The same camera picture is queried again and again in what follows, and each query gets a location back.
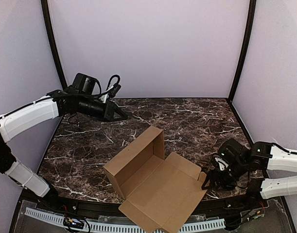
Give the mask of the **brown cardboard box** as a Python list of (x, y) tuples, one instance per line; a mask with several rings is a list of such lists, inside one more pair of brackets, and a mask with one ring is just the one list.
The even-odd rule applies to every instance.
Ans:
[(206, 191), (206, 173), (176, 152), (165, 155), (164, 132), (149, 127), (104, 165), (119, 210), (146, 232), (177, 233)]

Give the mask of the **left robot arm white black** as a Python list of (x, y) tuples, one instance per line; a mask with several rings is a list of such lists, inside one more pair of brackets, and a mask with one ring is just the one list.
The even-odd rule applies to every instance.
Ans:
[(81, 113), (101, 122), (126, 120), (127, 114), (111, 101), (121, 88), (120, 81), (119, 75), (113, 75), (105, 91), (94, 94), (94, 87), (100, 86), (100, 82), (77, 73), (73, 83), (64, 90), (49, 92), (38, 100), (0, 115), (0, 173), (42, 199), (56, 197), (56, 189), (19, 161), (7, 143), (40, 123), (66, 114)]

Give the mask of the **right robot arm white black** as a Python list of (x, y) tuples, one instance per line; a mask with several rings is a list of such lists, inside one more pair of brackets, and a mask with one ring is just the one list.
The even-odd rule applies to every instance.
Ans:
[[(214, 169), (207, 173), (202, 189), (233, 190), (238, 186), (237, 181), (252, 171), (283, 170), (297, 173), (297, 150), (262, 141), (254, 143), (248, 149), (231, 138), (221, 145), (212, 163)], [(245, 190), (249, 201), (254, 202), (297, 195), (297, 175), (253, 179)]]

